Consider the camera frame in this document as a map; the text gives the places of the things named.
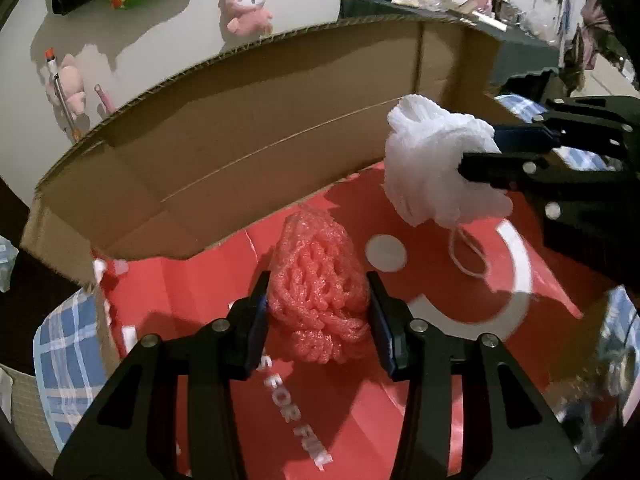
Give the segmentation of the white mesh bath pouf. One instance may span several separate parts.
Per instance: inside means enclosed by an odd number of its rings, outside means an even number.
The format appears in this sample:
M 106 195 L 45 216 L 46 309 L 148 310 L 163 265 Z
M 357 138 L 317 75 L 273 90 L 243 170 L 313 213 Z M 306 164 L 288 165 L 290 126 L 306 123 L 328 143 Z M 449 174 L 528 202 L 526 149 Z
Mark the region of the white mesh bath pouf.
M 512 200 L 503 190 L 465 179 L 458 167 L 466 153 L 500 152 L 494 127 L 471 114 L 451 113 L 420 94 L 403 96 L 387 121 L 383 188 L 388 200 L 409 226 L 432 220 L 448 230 L 448 254 L 454 265 L 471 278 L 486 278 L 488 261 L 481 258 L 484 270 L 474 272 L 459 261 L 454 246 L 462 240 L 480 256 L 461 227 L 508 216 Z

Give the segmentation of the coral red bath pouf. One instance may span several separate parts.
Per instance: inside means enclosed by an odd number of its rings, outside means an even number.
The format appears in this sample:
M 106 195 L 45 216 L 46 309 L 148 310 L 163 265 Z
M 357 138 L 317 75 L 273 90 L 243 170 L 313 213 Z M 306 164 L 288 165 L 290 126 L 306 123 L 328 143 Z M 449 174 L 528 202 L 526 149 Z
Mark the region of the coral red bath pouf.
M 370 287 L 352 239 L 323 210 L 286 217 L 269 265 L 267 304 L 292 358 L 345 363 L 370 351 Z

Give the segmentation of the blue plaid tablecloth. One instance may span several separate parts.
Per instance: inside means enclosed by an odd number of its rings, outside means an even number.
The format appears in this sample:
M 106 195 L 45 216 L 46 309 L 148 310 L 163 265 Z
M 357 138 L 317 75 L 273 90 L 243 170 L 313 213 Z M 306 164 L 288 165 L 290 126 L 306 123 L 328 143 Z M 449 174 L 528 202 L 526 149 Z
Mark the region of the blue plaid tablecloth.
M 106 383 L 93 296 L 79 289 L 56 307 L 37 328 L 32 355 L 44 419 L 60 450 Z

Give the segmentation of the pink horned plush toy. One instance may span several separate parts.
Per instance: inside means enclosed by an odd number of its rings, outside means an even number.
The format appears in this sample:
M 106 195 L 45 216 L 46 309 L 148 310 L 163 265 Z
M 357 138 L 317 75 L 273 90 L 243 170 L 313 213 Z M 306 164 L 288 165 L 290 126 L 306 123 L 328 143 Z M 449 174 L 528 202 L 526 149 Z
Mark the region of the pink horned plush toy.
M 222 0 L 224 31 L 235 37 L 265 37 L 273 31 L 266 0 Z

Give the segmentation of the orange tipped stick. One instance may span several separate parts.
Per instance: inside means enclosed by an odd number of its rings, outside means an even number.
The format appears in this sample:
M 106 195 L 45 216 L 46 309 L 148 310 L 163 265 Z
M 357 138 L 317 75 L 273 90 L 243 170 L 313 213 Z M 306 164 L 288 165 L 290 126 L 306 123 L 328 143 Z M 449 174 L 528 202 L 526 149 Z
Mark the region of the orange tipped stick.
M 51 84 L 53 84 L 54 93 L 58 98 L 58 102 L 60 102 L 60 107 L 62 107 L 63 115 L 65 116 L 67 125 L 70 127 L 70 134 L 72 135 L 74 141 L 78 142 L 80 140 L 80 131 L 76 127 L 75 118 L 67 104 L 67 99 L 64 94 L 60 78 L 61 69 L 58 67 L 58 61 L 56 60 L 54 49 L 47 49 L 46 52 L 44 52 L 44 56 L 46 57 L 50 81 Z

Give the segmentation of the pink plush on wall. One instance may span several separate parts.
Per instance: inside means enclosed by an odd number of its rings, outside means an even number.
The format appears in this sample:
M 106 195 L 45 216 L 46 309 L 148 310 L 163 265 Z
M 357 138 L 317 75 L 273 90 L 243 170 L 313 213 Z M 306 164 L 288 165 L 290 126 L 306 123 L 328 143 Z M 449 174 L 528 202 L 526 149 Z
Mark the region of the pink plush on wall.
M 61 69 L 60 78 L 68 107 L 76 119 L 78 116 L 85 114 L 86 92 L 84 78 L 82 78 L 82 73 L 71 54 L 66 54 L 62 61 L 58 62 L 58 67 Z M 50 102 L 62 110 L 50 79 L 46 83 L 46 91 Z

